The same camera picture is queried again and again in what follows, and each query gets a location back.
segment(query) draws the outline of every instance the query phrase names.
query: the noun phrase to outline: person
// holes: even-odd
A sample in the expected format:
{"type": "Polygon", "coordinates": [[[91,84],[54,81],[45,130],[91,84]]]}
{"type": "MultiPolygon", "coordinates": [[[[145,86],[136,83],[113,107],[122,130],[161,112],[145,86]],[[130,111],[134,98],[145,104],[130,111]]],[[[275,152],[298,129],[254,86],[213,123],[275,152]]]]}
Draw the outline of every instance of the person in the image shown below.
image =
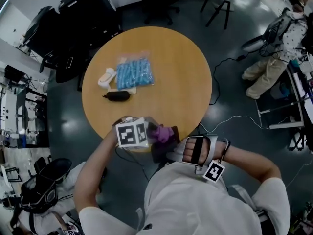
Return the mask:
{"type": "MultiPolygon", "coordinates": [[[[34,215],[34,229],[37,235],[46,235],[56,231],[58,228],[64,228],[60,219],[75,208],[73,200],[74,186],[85,162],[82,162],[77,167],[72,169],[62,183],[57,185],[57,194],[59,201],[41,214],[34,215]]],[[[13,228],[14,235],[27,235],[32,233],[29,221],[29,212],[26,212],[17,205],[14,209],[13,217],[10,221],[10,226],[13,228]]]]}
{"type": "Polygon", "coordinates": [[[243,80],[256,82],[246,90],[246,95],[253,99],[270,89],[284,72],[290,60],[301,56],[301,41],[307,32],[306,16],[299,4],[293,6],[293,12],[287,11],[286,15],[293,22],[288,27],[282,38],[282,43],[276,49],[276,53],[266,57],[247,68],[242,75],[243,80]]]}
{"type": "MultiPolygon", "coordinates": [[[[203,140],[199,163],[208,156],[208,141],[203,140]]],[[[97,187],[102,171],[118,143],[115,128],[108,132],[89,157],[78,176],[74,201],[82,229],[86,235],[261,235],[262,223],[251,206],[228,195],[222,179],[217,183],[195,175],[195,167],[174,162],[156,172],[150,179],[144,197],[145,220],[137,231],[99,209],[97,187]]],[[[194,139],[188,139],[184,161],[190,162],[194,139]]],[[[226,144],[217,142],[214,160],[220,159],[226,144]]],[[[289,229],[290,208],[286,187],[278,167],[269,159],[230,146],[224,160],[239,167],[261,185],[252,197],[252,203],[264,210],[270,218],[268,226],[277,235],[286,235],[289,229]]]]}

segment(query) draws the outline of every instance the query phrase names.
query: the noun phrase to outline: round wooden table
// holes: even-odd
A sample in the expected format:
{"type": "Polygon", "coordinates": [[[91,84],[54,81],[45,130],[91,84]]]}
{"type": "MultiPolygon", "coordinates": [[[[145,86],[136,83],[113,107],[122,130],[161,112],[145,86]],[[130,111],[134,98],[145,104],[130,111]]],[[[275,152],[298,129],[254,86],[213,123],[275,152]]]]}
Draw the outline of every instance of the round wooden table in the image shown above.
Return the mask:
{"type": "MultiPolygon", "coordinates": [[[[111,88],[116,88],[114,80],[111,88]]],[[[209,65],[200,49],[184,35],[161,27],[142,27],[112,38],[95,54],[83,82],[86,117],[104,137],[123,116],[150,116],[166,127],[176,125],[179,137],[187,137],[202,120],[212,93],[209,65]],[[123,54],[149,52],[154,85],[137,87],[125,102],[103,98],[107,90],[98,86],[106,68],[116,69],[123,54]]]]}

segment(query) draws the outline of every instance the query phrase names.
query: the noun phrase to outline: khaki pants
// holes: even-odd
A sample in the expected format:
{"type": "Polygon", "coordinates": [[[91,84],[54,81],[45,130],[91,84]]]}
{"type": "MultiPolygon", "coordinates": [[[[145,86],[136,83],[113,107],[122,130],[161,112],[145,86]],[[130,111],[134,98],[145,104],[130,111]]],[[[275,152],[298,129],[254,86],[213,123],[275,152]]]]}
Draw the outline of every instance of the khaki pants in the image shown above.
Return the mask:
{"type": "Polygon", "coordinates": [[[259,99],[260,96],[271,88],[280,75],[287,67],[287,62],[275,59],[274,57],[266,57],[245,70],[242,78],[245,80],[257,81],[246,90],[246,95],[253,99],[259,99]]]}

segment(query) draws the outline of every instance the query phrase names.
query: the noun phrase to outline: wrist strap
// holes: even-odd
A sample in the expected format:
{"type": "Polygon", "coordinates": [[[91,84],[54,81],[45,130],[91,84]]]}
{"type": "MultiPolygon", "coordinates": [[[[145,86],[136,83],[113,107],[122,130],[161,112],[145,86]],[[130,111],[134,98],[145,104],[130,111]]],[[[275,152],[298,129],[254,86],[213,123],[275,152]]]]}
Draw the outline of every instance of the wrist strap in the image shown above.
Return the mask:
{"type": "Polygon", "coordinates": [[[228,139],[226,139],[226,141],[223,141],[223,143],[226,144],[226,147],[225,147],[225,150],[224,150],[223,153],[222,153],[222,157],[221,157],[221,159],[220,159],[220,163],[223,161],[223,159],[224,159],[224,157],[225,157],[225,155],[226,155],[226,152],[228,151],[228,149],[229,149],[229,147],[230,147],[230,144],[231,144],[231,142],[230,142],[228,139]]]}

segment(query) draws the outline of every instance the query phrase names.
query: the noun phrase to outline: blue objects in bag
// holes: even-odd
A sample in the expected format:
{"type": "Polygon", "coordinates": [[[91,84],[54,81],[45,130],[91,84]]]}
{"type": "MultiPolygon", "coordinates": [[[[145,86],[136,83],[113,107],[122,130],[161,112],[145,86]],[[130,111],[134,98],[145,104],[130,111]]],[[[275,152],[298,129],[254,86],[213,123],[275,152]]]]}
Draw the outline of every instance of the blue objects in bag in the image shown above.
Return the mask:
{"type": "Polygon", "coordinates": [[[149,85],[154,82],[151,65],[146,57],[121,63],[117,65],[116,72],[118,90],[149,85]]]}

